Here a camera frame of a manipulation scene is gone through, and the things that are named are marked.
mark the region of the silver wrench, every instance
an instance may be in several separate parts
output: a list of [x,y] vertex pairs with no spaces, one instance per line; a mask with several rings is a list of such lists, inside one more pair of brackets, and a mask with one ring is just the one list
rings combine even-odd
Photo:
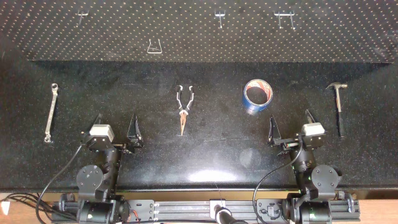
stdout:
[[55,109],[55,102],[57,102],[58,85],[56,83],[51,84],[51,90],[52,90],[51,108],[50,108],[49,119],[47,120],[47,127],[45,128],[45,138],[44,138],[44,142],[46,143],[51,142],[50,128],[51,128],[52,116],[54,114],[54,109]]

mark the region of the pliers handle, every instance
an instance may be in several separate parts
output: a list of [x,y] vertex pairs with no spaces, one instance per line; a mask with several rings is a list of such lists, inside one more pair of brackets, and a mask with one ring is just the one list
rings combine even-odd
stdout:
[[180,114],[186,113],[188,115],[188,112],[192,108],[192,104],[193,104],[193,96],[194,96],[193,87],[189,86],[189,91],[191,93],[191,98],[190,98],[190,100],[189,100],[189,102],[188,102],[188,104],[187,104],[187,106],[185,108],[182,106],[182,103],[181,103],[182,90],[183,90],[183,87],[181,85],[178,85],[177,86],[177,101],[178,101],[178,106],[179,106],[178,109],[180,110],[180,112],[179,112]]

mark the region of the speckled black surface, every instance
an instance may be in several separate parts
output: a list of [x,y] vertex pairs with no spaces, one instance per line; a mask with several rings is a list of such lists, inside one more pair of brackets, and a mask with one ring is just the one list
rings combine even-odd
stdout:
[[[139,119],[145,148],[123,155],[119,190],[251,189],[266,172],[288,161],[266,145],[269,116],[289,138],[312,109],[328,131],[315,151],[319,164],[338,167],[340,188],[398,187],[396,65],[369,63],[149,63],[28,62],[4,58],[0,77],[0,191],[43,188],[67,163],[98,113],[124,140],[131,115]],[[271,84],[274,98],[255,116],[242,106],[253,78]],[[341,103],[347,138],[339,140],[331,82],[346,82]],[[54,143],[45,144],[51,83],[59,95]],[[176,85],[195,87],[195,104],[179,136]],[[186,102],[189,95],[184,92]],[[94,158],[81,152],[50,191],[76,190],[75,176]],[[295,187],[291,170],[264,188]]]

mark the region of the blue tape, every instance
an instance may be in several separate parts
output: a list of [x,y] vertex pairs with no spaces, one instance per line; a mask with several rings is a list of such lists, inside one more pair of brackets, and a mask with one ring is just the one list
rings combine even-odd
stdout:
[[[267,95],[267,101],[264,104],[259,105],[259,104],[253,103],[248,98],[247,91],[248,91],[248,89],[250,89],[252,87],[258,87],[258,88],[261,88],[262,90],[264,90],[264,92]],[[255,114],[258,111],[262,111],[267,108],[267,106],[269,105],[269,103],[272,100],[273,95],[274,94],[272,92],[272,88],[266,81],[261,80],[261,79],[251,80],[250,82],[248,82],[246,84],[246,86],[244,87],[244,90],[243,90],[243,105],[246,107],[246,111],[249,114]]]

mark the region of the pegboard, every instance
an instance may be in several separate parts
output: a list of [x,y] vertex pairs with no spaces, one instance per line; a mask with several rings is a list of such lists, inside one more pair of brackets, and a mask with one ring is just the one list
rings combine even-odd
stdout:
[[[279,28],[277,12],[295,15]],[[397,0],[0,2],[0,32],[29,60],[393,62],[397,18]]]

